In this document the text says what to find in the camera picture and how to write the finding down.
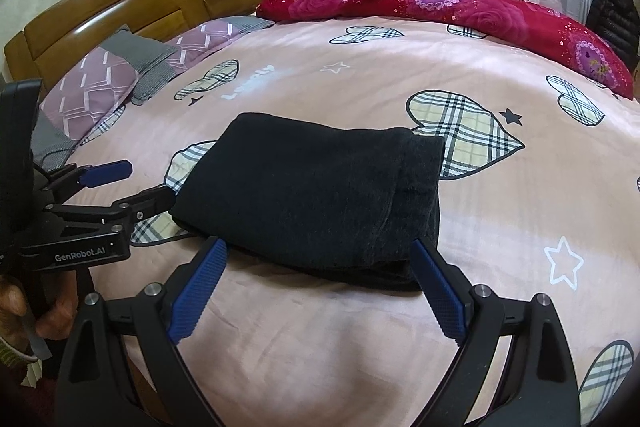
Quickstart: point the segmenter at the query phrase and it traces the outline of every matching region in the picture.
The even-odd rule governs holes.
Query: pillow
[[[231,44],[239,34],[231,22],[222,19],[205,22],[166,43],[178,48],[166,62],[177,73],[183,73]]]
[[[166,44],[177,51],[152,72],[140,78],[131,94],[131,103],[142,105],[176,76],[215,52],[220,51],[242,35],[268,28],[275,23],[252,16],[233,16],[214,19],[192,28]]]
[[[273,21],[256,17],[255,15],[234,15],[231,17],[222,17],[221,21],[231,22],[234,28],[240,33],[251,33],[265,28],[270,28],[275,24]]]
[[[139,80],[175,48],[120,28],[62,77],[40,104],[31,148],[46,170],[62,167],[76,144],[109,118]]]
[[[138,78],[124,58],[98,46],[51,89],[40,110],[71,140],[81,140],[118,108]]]

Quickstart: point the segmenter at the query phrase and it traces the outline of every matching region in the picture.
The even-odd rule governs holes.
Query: metal screw
[[[100,296],[97,293],[95,292],[87,293],[86,297],[84,298],[84,304],[93,306],[99,300],[100,300]]]
[[[549,306],[549,304],[551,304],[551,297],[549,297],[549,295],[547,295],[546,293],[539,293],[536,296],[536,300],[543,306]]]
[[[491,288],[486,284],[479,284],[474,287],[474,292],[476,292],[476,295],[484,299],[491,295]]]
[[[151,284],[146,285],[145,294],[153,297],[158,295],[162,291],[162,285],[159,282],[152,282]]]

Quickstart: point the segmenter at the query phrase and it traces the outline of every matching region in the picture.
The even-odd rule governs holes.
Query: blue gripper pad
[[[226,266],[226,243],[217,240],[184,285],[172,308],[167,331],[175,346],[193,333]]]
[[[119,162],[105,163],[89,167],[78,180],[82,187],[95,188],[107,183],[126,180],[133,172],[131,163],[126,160]]]
[[[444,273],[417,239],[412,244],[410,263],[442,333],[462,345],[466,339],[464,306]]]

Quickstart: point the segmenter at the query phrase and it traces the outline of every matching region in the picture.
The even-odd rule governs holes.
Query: purple pillowcase
[[[209,55],[231,44],[238,36],[238,29],[228,22],[205,22],[165,43],[180,48],[167,58],[166,63],[177,73],[184,73]]]
[[[94,48],[49,91],[40,110],[70,139],[80,140],[120,106],[137,80],[123,58]]]
[[[239,37],[230,23],[213,20],[166,44],[179,49],[165,61],[183,73]],[[40,109],[72,140],[81,140],[124,102],[139,74],[123,58],[101,47],[78,62],[45,97]]]

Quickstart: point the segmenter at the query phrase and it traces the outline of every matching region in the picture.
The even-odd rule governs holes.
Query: red floral blanket
[[[521,0],[264,0],[257,15],[278,22],[389,16],[466,26],[633,99],[631,74],[603,39],[571,17]]]

